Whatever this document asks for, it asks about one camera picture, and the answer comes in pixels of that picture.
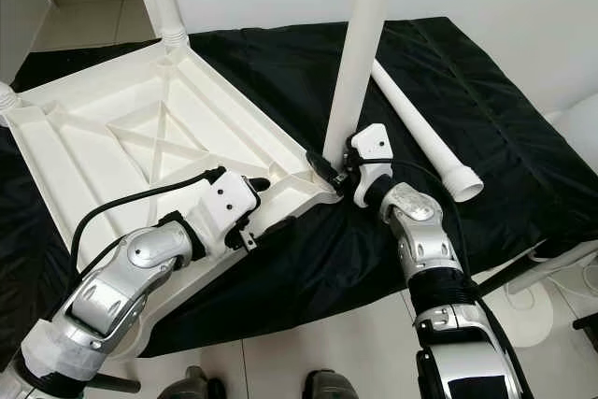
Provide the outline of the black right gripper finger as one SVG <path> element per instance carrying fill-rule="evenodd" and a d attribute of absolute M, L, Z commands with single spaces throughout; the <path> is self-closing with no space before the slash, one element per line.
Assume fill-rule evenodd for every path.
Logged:
<path fill-rule="evenodd" d="M 319 152 L 308 150 L 305 152 L 305 159 L 311 165 L 316 176 L 320 180 L 323 180 L 325 184 L 337 184 L 337 169 L 323 155 Z"/>

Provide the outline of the white plastic children table top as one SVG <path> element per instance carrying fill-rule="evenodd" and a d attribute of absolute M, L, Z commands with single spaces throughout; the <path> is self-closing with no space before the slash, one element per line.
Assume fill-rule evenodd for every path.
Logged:
<path fill-rule="evenodd" d="M 219 254 L 171 276 L 117 356 L 272 334 L 360 304 L 350 268 L 318 263 L 346 241 L 346 216 L 305 157 L 323 134 L 336 56 L 334 46 L 282 29 L 195 35 L 188 50 L 138 43 L 30 54 L 18 75 L 21 103 L 4 116 L 21 153 L 18 179 L 41 194 L 24 212 L 37 211 L 39 225 L 64 244 L 4 255 L 4 355 L 103 246 L 189 210 L 206 185 L 95 217 L 72 261 L 67 244 L 87 212 L 214 165 L 272 182 L 249 222 L 263 236 L 261 253 L 239 267 L 234 255 Z"/>

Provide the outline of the grey robot left leg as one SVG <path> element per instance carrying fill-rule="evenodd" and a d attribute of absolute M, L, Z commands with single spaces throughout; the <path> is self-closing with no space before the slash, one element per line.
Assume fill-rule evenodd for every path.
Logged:
<path fill-rule="evenodd" d="M 225 383 L 198 365 L 185 369 L 184 377 L 166 386 L 155 399 L 227 399 Z"/>

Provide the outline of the grey robot leg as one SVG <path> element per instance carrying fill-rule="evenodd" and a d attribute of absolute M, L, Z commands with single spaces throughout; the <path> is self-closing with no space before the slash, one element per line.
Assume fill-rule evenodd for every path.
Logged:
<path fill-rule="evenodd" d="M 349 378 L 321 369 L 306 375 L 302 399 L 359 399 Z"/>
<path fill-rule="evenodd" d="M 155 399 L 227 399 L 225 383 L 198 365 L 185 369 L 184 377 L 166 386 Z"/>

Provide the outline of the grey robot right leg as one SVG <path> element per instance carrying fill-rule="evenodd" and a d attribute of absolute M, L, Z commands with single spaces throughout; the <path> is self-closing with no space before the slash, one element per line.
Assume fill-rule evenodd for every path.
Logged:
<path fill-rule="evenodd" d="M 321 369 L 306 375 L 302 399 L 359 399 L 349 378 Z"/>

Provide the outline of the black cloth table cover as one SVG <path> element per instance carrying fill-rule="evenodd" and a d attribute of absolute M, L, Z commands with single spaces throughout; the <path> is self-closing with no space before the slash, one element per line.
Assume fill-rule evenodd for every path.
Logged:
<path fill-rule="evenodd" d="M 346 24 L 191 35 L 204 57 L 300 146 L 325 135 Z M 535 244 L 556 252 L 598 237 L 598 172 L 544 117 L 508 67 L 445 16 L 386 22 L 377 58 L 484 181 L 460 206 L 473 274 Z M 12 358 L 77 274 L 19 152 L 1 131 L 7 228 L 0 249 L 0 355 Z M 375 217 L 325 204 L 267 235 L 244 262 L 168 313 L 144 357 L 277 334 L 368 306 L 405 287 L 394 240 Z"/>

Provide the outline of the white round lamp base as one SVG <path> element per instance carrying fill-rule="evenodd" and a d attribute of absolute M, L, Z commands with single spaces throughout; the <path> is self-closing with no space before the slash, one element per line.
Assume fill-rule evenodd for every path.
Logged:
<path fill-rule="evenodd" d="M 513 285 L 497 289 L 497 315 L 514 347 L 529 349 L 592 314 L 597 287 L 590 268 L 563 268 L 521 291 Z"/>

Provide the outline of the black furniture foot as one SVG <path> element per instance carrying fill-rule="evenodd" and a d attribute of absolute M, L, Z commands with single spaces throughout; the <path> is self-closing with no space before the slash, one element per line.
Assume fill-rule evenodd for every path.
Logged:
<path fill-rule="evenodd" d="M 598 335 L 598 312 L 573 321 L 571 327 L 574 328 L 574 330 L 587 332 L 587 334 Z"/>

